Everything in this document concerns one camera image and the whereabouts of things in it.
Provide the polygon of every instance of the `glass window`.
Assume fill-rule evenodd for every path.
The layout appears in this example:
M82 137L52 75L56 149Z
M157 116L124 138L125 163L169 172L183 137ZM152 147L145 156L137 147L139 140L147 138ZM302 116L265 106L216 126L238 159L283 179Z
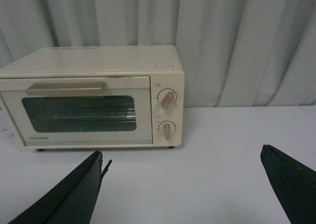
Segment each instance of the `glass window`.
M28 97L22 103L39 133L136 129L134 99L129 95Z

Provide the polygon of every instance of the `toshiba logo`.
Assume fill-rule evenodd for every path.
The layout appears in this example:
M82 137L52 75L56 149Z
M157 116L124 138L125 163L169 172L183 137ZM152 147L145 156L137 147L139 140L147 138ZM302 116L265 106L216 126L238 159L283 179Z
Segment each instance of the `toshiba logo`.
M30 137L30 140L47 140L47 139L49 138L46 136L31 136Z

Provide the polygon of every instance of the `timer knob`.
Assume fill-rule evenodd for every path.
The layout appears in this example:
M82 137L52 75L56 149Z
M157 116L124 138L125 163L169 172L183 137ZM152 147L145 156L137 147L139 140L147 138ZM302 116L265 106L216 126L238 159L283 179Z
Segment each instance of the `timer knob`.
M176 132L176 126L173 122L166 121L159 125L158 130L162 135L164 135L166 140L170 140L171 135Z
M165 89L159 92L158 101L163 109L169 108L177 100L177 94L170 89Z

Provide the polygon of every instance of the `oven door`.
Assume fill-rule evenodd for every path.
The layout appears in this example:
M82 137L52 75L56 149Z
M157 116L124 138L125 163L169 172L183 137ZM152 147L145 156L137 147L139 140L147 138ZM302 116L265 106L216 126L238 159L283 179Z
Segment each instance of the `oven door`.
M152 144L150 78L0 80L26 146Z

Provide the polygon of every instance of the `curtain fold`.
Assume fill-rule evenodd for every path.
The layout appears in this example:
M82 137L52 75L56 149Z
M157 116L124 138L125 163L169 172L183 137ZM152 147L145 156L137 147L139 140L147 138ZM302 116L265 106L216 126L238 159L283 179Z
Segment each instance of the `curtain fold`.
M0 0L0 67L45 46L176 45L185 107L316 104L315 0Z

